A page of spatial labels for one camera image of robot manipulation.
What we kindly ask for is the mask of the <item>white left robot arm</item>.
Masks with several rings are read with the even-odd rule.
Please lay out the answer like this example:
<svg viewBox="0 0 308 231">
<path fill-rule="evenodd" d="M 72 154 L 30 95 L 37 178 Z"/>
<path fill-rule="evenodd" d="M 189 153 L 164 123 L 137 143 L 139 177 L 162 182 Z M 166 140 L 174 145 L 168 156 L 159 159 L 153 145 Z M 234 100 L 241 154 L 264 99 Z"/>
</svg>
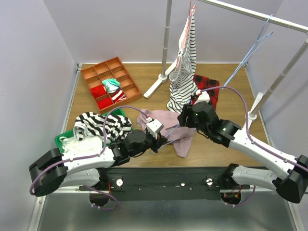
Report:
<svg viewBox="0 0 308 231">
<path fill-rule="evenodd" d="M 85 183 L 81 177 L 71 176 L 91 169 L 123 165 L 129 162 L 130 158 L 138 157 L 148 149 L 157 153 L 166 142 L 167 138 L 160 132 L 153 135 L 147 130 L 137 129 L 124 140 L 104 147 L 98 154 L 65 158 L 58 148 L 51 149 L 29 166 L 32 180 L 29 192 L 31 195 L 41 197 L 58 188 L 73 185 L 88 185 L 96 190 L 102 190 L 106 186 L 107 179 L 100 173 L 94 174 L 90 183 Z"/>
</svg>

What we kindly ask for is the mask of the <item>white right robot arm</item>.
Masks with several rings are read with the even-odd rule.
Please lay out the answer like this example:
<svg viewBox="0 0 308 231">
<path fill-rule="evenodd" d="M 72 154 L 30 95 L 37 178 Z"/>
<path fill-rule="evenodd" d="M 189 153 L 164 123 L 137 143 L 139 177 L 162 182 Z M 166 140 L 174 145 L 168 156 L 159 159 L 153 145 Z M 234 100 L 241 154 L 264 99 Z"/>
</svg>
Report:
<svg viewBox="0 0 308 231">
<path fill-rule="evenodd" d="M 253 185 L 275 191 L 291 203 L 301 202 L 308 187 L 306 156 L 284 154 L 254 139 L 245 128 L 230 120 L 220 119 L 213 106 L 207 102 L 185 104 L 178 121 L 180 126 L 195 128 L 214 143 L 240 151 L 263 164 L 264 169 L 229 164 L 214 181 L 221 189 Z"/>
</svg>

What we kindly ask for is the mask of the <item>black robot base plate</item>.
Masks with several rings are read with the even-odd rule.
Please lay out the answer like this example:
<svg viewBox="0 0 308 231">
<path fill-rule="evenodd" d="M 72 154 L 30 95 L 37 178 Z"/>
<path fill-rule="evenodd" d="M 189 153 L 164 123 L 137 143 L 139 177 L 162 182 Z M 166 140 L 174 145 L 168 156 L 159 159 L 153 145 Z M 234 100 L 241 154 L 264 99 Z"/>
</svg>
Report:
<svg viewBox="0 0 308 231">
<path fill-rule="evenodd" d="M 93 188 L 111 192 L 119 201 L 220 200 L 221 191 L 248 190 L 230 178 L 223 167 L 112 167 L 99 168 Z"/>
</svg>

